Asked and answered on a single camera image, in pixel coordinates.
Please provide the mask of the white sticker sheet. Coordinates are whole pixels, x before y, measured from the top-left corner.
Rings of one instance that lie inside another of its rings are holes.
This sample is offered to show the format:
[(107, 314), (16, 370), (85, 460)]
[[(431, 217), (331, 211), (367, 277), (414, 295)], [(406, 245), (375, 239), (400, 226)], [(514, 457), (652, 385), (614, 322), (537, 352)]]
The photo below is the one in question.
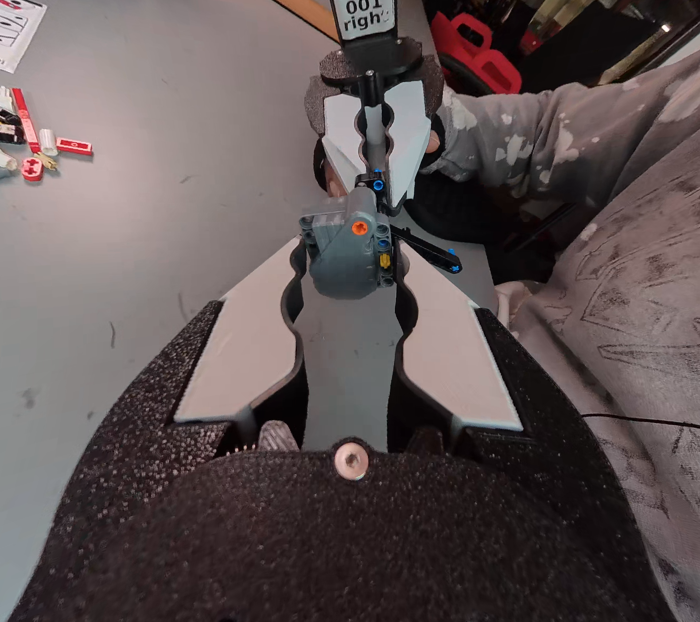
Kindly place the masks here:
[(36, 33), (47, 5), (1, 0), (1, 70), (13, 74)]

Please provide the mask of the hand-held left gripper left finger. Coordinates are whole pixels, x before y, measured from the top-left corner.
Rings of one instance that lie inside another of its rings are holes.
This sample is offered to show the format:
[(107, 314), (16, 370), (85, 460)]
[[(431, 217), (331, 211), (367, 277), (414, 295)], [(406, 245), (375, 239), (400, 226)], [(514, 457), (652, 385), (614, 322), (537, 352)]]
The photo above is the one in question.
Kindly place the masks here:
[(224, 295), (175, 422), (246, 420), (300, 374), (294, 321), (304, 275), (305, 246), (295, 237)]

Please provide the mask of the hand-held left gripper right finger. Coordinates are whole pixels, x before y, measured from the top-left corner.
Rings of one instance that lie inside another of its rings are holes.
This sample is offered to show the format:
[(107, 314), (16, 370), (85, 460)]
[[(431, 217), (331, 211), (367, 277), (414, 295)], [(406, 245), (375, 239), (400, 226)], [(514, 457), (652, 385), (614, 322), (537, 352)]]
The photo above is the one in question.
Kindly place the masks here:
[(407, 380), (464, 427), (522, 431), (520, 417), (477, 320), (477, 305), (418, 252), (401, 245), (403, 281), (417, 319), (404, 341)]

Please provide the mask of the person's right forearm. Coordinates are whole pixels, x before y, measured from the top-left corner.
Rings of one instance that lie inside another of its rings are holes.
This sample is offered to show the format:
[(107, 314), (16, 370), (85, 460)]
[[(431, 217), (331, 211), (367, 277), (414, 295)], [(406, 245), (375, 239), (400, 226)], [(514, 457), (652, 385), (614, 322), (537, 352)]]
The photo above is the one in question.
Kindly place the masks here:
[(424, 174), (604, 207), (635, 180), (699, 172), (699, 53), (624, 83), (471, 97), (444, 88)]

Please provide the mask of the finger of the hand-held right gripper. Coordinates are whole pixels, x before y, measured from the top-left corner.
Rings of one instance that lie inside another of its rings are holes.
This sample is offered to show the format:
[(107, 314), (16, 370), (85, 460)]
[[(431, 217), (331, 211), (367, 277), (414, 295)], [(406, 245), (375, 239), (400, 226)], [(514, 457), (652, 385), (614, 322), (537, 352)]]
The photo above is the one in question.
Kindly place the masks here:
[(407, 81), (384, 93), (389, 111), (385, 135), (389, 140), (384, 163), (386, 207), (396, 214), (415, 190), (415, 177), (428, 146), (431, 119), (425, 114), (424, 85)]
[(326, 132), (322, 145), (326, 168), (332, 167), (347, 192), (358, 176), (374, 172), (379, 146), (379, 106), (364, 107), (351, 95), (335, 95), (324, 101)]

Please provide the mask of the grey toy motor assembly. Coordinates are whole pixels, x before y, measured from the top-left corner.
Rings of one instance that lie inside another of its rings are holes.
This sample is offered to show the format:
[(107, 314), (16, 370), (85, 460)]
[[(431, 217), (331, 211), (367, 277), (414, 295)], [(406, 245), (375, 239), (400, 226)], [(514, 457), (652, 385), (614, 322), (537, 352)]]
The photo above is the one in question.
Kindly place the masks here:
[(386, 207), (385, 128), (389, 111), (379, 106), (379, 146), (372, 161), (379, 167), (360, 175), (347, 196), (331, 197), (300, 218), (302, 241), (310, 256), (316, 290), (338, 300), (357, 300), (393, 284), (394, 253)]

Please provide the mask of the pile of mixed toy bricks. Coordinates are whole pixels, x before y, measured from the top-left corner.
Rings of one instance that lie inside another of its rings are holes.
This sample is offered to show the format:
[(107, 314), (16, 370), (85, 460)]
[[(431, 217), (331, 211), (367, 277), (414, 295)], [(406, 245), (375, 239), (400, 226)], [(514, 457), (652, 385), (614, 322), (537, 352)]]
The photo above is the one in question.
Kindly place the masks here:
[[(25, 147), (29, 154), (18, 160), (5, 149), (9, 146)], [(88, 142), (35, 128), (22, 91), (1, 86), (1, 177), (19, 174), (28, 183), (38, 183), (46, 171), (58, 171), (57, 158), (63, 154), (91, 158), (94, 153)]]

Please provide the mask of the red plastic canister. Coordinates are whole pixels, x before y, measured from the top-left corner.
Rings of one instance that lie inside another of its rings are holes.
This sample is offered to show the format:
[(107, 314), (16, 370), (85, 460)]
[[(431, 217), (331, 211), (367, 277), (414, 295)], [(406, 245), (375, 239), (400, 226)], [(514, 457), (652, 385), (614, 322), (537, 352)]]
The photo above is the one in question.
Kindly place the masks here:
[(470, 14), (461, 13), (450, 20), (437, 12), (430, 28), (437, 52), (465, 66), (471, 67), (477, 56), (491, 49), (490, 28)]
[(518, 94), (520, 72), (498, 50), (488, 49), (473, 58), (472, 71), (496, 94)]

